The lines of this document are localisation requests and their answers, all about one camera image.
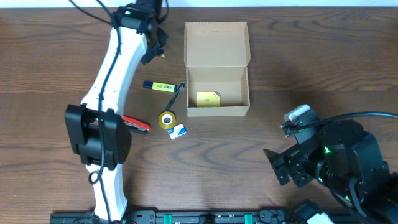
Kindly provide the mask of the black ballpoint pen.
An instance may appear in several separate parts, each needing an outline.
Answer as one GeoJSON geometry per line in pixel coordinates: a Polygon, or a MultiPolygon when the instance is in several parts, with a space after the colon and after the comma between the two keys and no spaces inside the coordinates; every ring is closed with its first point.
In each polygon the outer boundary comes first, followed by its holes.
{"type": "Polygon", "coordinates": [[[180,86],[177,88],[177,91],[175,92],[174,96],[172,97],[172,99],[169,101],[169,103],[167,104],[167,106],[165,107],[165,111],[169,111],[170,108],[172,107],[172,105],[174,104],[175,100],[177,99],[177,97],[179,96],[179,94],[181,94],[181,92],[183,91],[183,89],[185,88],[187,84],[187,81],[183,81],[181,82],[180,86]]]}

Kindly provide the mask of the cardboard box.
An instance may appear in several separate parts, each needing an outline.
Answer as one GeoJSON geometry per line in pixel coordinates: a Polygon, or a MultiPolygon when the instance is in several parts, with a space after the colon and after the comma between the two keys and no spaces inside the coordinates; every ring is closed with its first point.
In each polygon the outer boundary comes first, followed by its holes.
{"type": "Polygon", "coordinates": [[[187,116],[246,116],[250,108],[250,59],[247,22],[187,22],[187,116]],[[221,106],[198,108],[198,91],[216,91],[221,96],[221,106]]]}

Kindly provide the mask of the cream sticky note pad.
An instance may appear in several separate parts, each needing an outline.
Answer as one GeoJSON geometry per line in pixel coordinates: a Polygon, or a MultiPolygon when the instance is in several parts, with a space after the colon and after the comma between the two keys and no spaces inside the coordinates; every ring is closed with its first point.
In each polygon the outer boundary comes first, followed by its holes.
{"type": "Polygon", "coordinates": [[[220,107],[221,96],[216,91],[198,91],[196,105],[198,108],[220,107]]]}

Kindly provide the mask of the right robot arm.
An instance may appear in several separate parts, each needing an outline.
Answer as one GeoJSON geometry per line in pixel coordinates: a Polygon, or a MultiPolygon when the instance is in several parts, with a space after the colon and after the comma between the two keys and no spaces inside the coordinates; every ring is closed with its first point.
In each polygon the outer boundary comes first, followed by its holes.
{"type": "Polygon", "coordinates": [[[376,137],[355,119],[396,119],[394,113],[363,111],[321,119],[302,105],[284,116],[281,129],[295,145],[264,150],[280,185],[304,187],[316,180],[363,223],[397,223],[397,174],[389,170],[376,137]]]}

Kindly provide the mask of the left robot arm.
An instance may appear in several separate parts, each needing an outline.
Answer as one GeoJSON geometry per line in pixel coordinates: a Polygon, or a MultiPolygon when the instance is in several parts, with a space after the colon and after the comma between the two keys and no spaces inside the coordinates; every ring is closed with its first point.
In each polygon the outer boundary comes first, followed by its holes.
{"type": "Polygon", "coordinates": [[[168,35],[162,1],[136,1],[108,12],[109,45],[98,75],[79,105],[68,105],[65,124],[72,146],[95,191],[92,220],[121,223],[127,209],[123,163],[131,132],[123,120],[127,93],[139,64],[164,53],[168,35]]]}

